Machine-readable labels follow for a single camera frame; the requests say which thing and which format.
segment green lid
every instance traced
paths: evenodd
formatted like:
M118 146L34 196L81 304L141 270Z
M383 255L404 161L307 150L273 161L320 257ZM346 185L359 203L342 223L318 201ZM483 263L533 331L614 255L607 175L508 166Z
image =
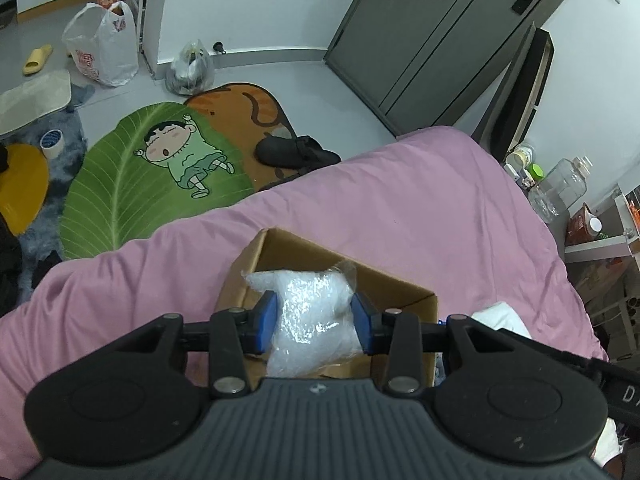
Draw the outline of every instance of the green lid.
M545 177L545 172L542 171L542 168L540 168L540 166L537 164L531 164L527 169L533 177L533 180L535 180L536 182L542 180Z

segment pink blanket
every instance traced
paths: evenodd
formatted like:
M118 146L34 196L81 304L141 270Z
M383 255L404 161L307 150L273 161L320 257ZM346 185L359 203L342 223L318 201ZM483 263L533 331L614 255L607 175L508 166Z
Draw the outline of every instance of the pink blanket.
M510 304L533 338L603 357L544 223L465 134L436 127L55 267L0 320L0 476L38 461L22 421L43 377L166 312L213 311L229 264L280 226L434 290L440 318Z

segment cartoon boy face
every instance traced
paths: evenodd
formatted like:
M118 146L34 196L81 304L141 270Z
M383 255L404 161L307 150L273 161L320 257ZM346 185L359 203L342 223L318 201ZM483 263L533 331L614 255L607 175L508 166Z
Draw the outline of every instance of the cartoon boy face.
M174 156L183 147L196 126L180 121L167 121L156 124L145 136L146 160L161 162Z

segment bubble wrap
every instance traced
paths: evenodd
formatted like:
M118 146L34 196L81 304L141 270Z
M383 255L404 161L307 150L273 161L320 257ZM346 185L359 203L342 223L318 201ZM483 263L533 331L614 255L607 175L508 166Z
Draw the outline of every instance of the bubble wrap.
M245 279L257 292L278 295L267 376L304 376L362 352L351 313L353 291L339 270L268 270Z

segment cartoon boy's black hair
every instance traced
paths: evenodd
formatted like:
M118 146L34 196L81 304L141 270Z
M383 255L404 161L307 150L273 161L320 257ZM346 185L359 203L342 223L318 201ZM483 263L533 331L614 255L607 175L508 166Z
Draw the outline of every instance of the cartoon boy's black hair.
M145 135L145 142L148 142L151 137L156 134L156 130L164 130L169 126L180 126L185 128L187 123L183 123L182 121L164 121L162 123L158 123L155 126L152 126L149 131Z

